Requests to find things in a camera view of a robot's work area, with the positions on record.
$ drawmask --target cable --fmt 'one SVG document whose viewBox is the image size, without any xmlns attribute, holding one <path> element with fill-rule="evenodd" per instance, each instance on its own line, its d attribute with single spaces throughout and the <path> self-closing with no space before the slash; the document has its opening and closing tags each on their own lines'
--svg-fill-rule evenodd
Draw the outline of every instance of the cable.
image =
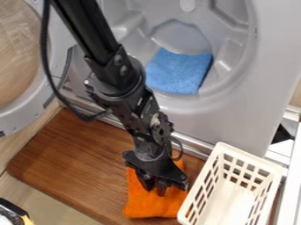
<svg viewBox="0 0 301 225">
<path fill-rule="evenodd" d="M 56 89 L 55 83 L 52 80 L 52 75 L 50 72 L 50 68 L 48 65 L 48 24 L 49 24 L 49 15 L 50 15 L 50 0 L 44 0 L 43 5 L 43 15 L 41 20 L 41 29 L 40 29 L 40 58 L 41 63 L 44 68 L 44 72 L 46 74 L 46 77 L 49 81 L 50 87 L 53 90 L 56 97 L 62 101 L 79 119 L 84 121 L 93 121 L 95 119 L 98 119 L 100 117 L 106 116 L 111 111 L 104 111 L 104 112 L 98 112 L 92 115 L 86 115 L 83 113 L 80 113 L 72 104 L 71 102 L 64 97 L 59 90 Z"/>
<path fill-rule="evenodd" d="M 179 161 L 179 160 L 183 157 L 183 153 L 184 153 L 183 145 L 182 145 L 182 143 L 181 143 L 178 139 L 176 139 L 175 137 L 169 136 L 168 138 L 169 138 L 170 141 L 172 141 L 172 142 L 178 144 L 179 147 L 180 147 L 180 153 L 179 153 L 179 155 L 178 155 L 177 157 L 173 158 L 173 156 L 172 156 L 173 151 L 168 152 L 168 155 L 169 155 L 169 157 L 170 157 L 173 161 Z"/>
</svg>

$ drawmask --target orange cloth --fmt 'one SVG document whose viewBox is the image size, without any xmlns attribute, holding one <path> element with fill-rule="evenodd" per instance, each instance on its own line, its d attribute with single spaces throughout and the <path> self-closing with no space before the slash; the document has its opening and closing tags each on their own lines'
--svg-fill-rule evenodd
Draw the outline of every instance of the orange cloth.
<svg viewBox="0 0 301 225">
<path fill-rule="evenodd" d="M 176 162 L 176 165 L 183 170 L 183 160 Z M 123 214 L 128 218 L 147 217 L 169 217 L 175 218 L 187 196 L 187 192 L 176 187 L 169 187 L 165 196 L 157 194 L 156 187 L 147 192 L 140 184 L 134 169 L 127 168 L 128 174 L 128 203 L 123 209 Z"/>
</svg>

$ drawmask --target screw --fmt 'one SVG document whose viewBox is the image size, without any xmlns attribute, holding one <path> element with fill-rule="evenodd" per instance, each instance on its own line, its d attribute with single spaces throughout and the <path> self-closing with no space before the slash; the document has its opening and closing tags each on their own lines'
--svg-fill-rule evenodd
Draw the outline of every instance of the screw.
<svg viewBox="0 0 301 225">
<path fill-rule="evenodd" d="M 122 67 L 121 67 L 120 73 L 121 73 L 121 76 L 127 75 L 127 73 L 128 73 L 128 68 L 127 68 L 126 66 L 122 66 Z"/>
<path fill-rule="evenodd" d="M 121 55 L 116 55 L 114 58 L 114 65 L 115 66 L 121 66 L 122 65 L 122 57 Z"/>
</svg>

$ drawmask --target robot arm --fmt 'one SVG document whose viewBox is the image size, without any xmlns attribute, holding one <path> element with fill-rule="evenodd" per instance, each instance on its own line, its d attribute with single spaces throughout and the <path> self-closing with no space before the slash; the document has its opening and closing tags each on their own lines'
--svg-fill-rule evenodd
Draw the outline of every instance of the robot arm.
<svg viewBox="0 0 301 225">
<path fill-rule="evenodd" d="M 145 86 L 141 63 L 128 56 L 112 34 L 95 0 L 51 0 L 84 50 L 92 69 L 86 91 L 96 104 L 110 110 L 133 136 L 135 151 L 124 151 L 126 165 L 136 170 L 143 187 L 187 189 L 187 176 L 172 159 L 173 124 L 159 111 L 153 92 Z"/>
</svg>

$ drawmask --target washing machine drum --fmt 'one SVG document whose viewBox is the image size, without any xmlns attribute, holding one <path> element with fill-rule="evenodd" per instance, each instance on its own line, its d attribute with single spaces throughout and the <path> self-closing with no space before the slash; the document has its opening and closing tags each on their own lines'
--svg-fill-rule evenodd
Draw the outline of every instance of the washing machine drum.
<svg viewBox="0 0 301 225">
<path fill-rule="evenodd" d="M 1 2 L 0 136 L 8 136 L 28 126 L 43 114 L 53 98 L 40 65 L 40 12 L 38 1 Z M 54 80 L 60 85 L 61 77 L 67 75 L 69 49 L 75 41 L 58 20 L 53 13 L 49 58 Z"/>
<path fill-rule="evenodd" d="M 33 2 L 28 4 L 39 11 L 41 1 Z M 301 19 L 301 1 L 98 2 L 116 39 L 145 67 L 160 48 L 175 54 L 213 54 L 198 93 L 154 89 L 162 111 L 179 133 L 212 144 L 228 142 L 264 156 L 300 72 L 301 31 L 294 24 Z M 62 21 L 53 20 L 53 25 Z M 50 47 L 61 43 L 55 41 L 56 35 L 66 32 L 58 33 L 50 31 Z M 66 55 L 70 43 L 61 46 Z M 60 50 L 57 47 L 51 53 L 62 54 Z M 87 99 L 88 108 L 83 81 L 91 71 L 79 47 L 74 48 L 71 67 L 68 89 Z"/>
</svg>

